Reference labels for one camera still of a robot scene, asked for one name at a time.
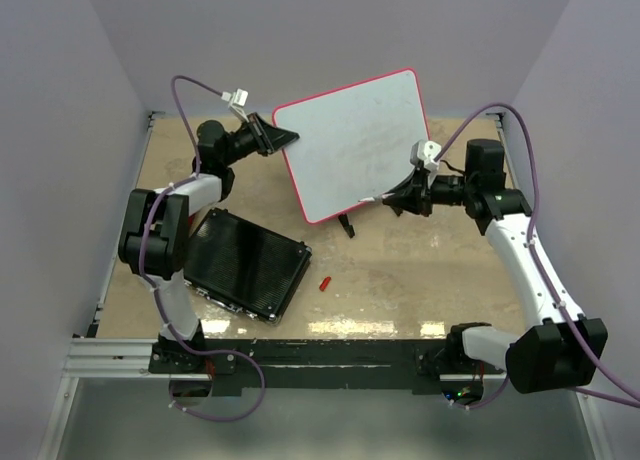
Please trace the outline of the red and white marker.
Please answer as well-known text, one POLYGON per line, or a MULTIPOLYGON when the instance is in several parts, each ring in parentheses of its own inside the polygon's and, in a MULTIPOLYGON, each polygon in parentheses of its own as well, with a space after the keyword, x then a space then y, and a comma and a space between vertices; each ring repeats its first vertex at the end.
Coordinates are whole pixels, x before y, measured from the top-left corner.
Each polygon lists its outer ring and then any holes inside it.
POLYGON ((388 198, 391 198, 393 193, 384 193, 376 196, 369 196, 359 200, 359 203, 382 203, 388 198))

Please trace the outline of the pink framed whiteboard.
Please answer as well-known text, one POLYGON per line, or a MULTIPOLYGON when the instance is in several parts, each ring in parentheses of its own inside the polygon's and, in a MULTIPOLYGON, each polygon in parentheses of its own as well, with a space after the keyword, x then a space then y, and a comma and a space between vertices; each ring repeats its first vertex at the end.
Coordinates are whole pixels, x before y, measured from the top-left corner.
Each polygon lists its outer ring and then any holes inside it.
POLYGON ((388 192, 413 170, 430 132, 417 73, 406 67, 276 107, 298 133, 283 150, 304 220, 317 225, 388 192))

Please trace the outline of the red marker cap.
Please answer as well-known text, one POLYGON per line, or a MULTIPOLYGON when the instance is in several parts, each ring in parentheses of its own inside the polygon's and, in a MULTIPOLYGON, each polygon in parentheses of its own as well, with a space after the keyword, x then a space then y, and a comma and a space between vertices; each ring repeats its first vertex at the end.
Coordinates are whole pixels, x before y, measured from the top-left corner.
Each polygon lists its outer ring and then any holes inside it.
POLYGON ((320 290, 321 292, 324 292, 324 291, 327 289, 328 285, 330 284, 331 280, 332 280, 332 277, 331 277, 331 276, 327 276, 327 277, 325 277, 325 278, 322 280, 321 284, 319 285, 319 290, 320 290))

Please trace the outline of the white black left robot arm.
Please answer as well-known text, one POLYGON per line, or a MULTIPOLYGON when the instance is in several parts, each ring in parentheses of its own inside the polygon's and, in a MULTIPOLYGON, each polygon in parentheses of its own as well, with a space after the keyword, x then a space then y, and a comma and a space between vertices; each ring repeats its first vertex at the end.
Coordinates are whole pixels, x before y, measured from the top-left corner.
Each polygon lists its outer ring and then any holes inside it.
POLYGON ((205 347, 201 321, 184 283, 190 218, 229 196, 234 163, 254 153, 270 156, 300 135, 267 123, 257 113, 233 132, 207 120, 188 133, 195 148, 192 173, 162 189, 131 191, 118 257, 145 284, 159 313, 162 326, 152 357, 196 372, 213 353, 205 347))

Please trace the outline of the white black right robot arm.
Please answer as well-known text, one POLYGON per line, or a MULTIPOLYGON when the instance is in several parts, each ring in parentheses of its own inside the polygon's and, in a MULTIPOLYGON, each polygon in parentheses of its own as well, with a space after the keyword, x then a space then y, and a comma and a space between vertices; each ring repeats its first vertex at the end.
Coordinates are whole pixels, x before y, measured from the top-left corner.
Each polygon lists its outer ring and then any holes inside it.
POLYGON ((383 202, 397 212, 424 217, 436 205, 464 208, 506 267, 527 329, 517 336, 486 322, 455 325, 433 357, 433 368, 466 373, 478 363, 488 364, 505 372, 523 394, 588 385, 607 329, 601 319, 585 316, 555 273, 538 241, 532 208, 520 190, 507 185, 502 144, 469 141, 459 175, 439 174, 440 152, 433 141, 417 142, 412 173, 383 202))

